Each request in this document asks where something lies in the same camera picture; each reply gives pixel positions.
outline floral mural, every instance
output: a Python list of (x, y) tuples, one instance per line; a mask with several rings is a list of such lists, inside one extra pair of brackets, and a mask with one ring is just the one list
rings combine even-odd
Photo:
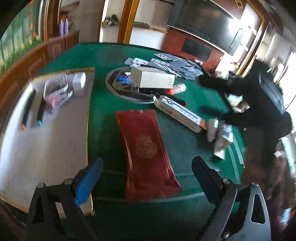
[(39, 10), (43, 0), (32, 0), (11, 22), (0, 40), (0, 74), (30, 49), (42, 42), (38, 35)]

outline blue marker cap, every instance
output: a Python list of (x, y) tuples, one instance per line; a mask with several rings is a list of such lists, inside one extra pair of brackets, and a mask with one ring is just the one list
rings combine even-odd
[(38, 121), (36, 121), (36, 126), (42, 126), (42, 121), (41, 120), (38, 120)]

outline barcode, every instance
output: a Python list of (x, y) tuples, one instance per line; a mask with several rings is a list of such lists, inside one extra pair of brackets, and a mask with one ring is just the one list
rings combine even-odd
[(173, 114), (173, 112), (169, 108), (166, 108), (163, 105), (161, 105), (160, 108), (161, 108), (162, 111), (168, 113), (169, 115), (172, 115)]

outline gold printed logo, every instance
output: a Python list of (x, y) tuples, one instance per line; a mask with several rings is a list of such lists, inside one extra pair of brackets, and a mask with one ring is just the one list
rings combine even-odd
[(140, 135), (136, 141), (135, 153), (141, 158), (151, 158), (157, 153), (156, 144), (148, 135)]

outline purple bottle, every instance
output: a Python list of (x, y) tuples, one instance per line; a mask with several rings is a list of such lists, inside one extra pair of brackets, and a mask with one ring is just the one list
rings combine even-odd
[(59, 23), (59, 36), (63, 36), (64, 35), (64, 23), (63, 20), (61, 20), (61, 22)]
[(66, 21), (64, 23), (64, 35), (67, 35), (69, 33), (69, 21), (66, 18)]

